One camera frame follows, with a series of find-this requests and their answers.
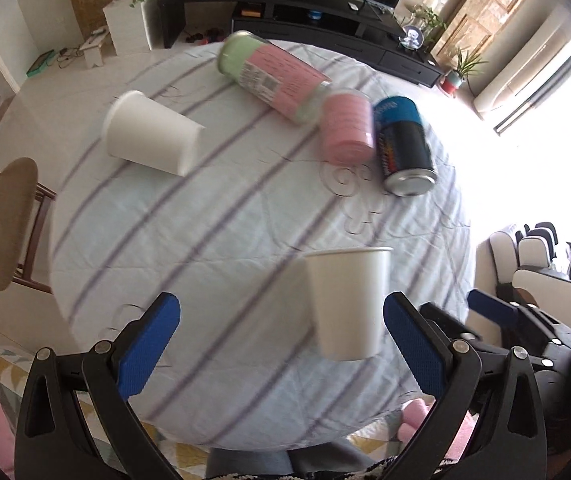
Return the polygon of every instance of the brown chair cushion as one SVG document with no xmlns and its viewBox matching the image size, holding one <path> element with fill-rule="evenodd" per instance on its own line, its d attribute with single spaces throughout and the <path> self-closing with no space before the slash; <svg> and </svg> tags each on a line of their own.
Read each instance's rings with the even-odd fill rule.
<svg viewBox="0 0 571 480">
<path fill-rule="evenodd" d="M 0 291 L 12 283 L 21 258 L 34 196 L 38 168 L 31 158 L 18 158 L 0 174 Z"/>
</svg>

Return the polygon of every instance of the tipped over paper cup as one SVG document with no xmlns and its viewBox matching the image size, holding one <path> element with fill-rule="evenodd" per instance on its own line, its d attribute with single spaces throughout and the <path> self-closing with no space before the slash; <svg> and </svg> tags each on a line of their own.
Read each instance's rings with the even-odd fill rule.
<svg viewBox="0 0 571 480">
<path fill-rule="evenodd" d="M 201 124 L 136 90 L 120 96 L 103 123 L 110 155 L 180 176 L 194 166 L 201 130 Z"/>
<path fill-rule="evenodd" d="M 355 361 L 381 350 L 391 251 L 389 247 L 373 247 L 305 255 L 323 357 Z"/>
</svg>

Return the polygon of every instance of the soda can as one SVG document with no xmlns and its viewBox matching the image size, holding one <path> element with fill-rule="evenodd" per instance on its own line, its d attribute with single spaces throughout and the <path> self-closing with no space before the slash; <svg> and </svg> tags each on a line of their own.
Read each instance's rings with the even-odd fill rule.
<svg viewBox="0 0 571 480">
<path fill-rule="evenodd" d="M 437 183 L 432 153 L 414 101 L 388 97 L 374 107 L 383 187 L 397 196 L 427 193 Z"/>
</svg>

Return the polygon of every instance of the round table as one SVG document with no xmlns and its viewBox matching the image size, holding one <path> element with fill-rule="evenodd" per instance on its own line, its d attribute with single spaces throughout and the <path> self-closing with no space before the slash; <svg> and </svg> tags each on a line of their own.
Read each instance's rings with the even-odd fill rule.
<svg viewBox="0 0 571 480">
<path fill-rule="evenodd" d="M 353 59 L 278 44 L 373 102 L 399 94 L 398 80 Z M 83 349 L 115 338 L 159 292 L 179 298 L 181 324 L 130 399 L 142 420 L 178 441 L 246 450 L 321 444 L 419 388 L 389 335 L 367 360 L 320 356 L 301 255 L 392 247 L 390 291 L 463 318 L 469 222 L 427 123 L 437 186 L 415 198 L 389 195 L 377 161 L 321 162 L 314 127 L 288 122 L 219 74 L 219 48 L 165 60 L 129 85 L 206 127 L 185 178 L 112 158 L 100 123 L 92 128 L 56 200 L 54 295 Z"/>
</svg>

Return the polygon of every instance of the white pedestal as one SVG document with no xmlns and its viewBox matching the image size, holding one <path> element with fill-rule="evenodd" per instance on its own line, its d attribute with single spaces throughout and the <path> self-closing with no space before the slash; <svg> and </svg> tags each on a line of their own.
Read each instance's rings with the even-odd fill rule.
<svg viewBox="0 0 571 480">
<path fill-rule="evenodd" d="M 149 52 L 160 41 L 156 0 L 114 0 L 103 9 L 117 56 Z"/>
</svg>

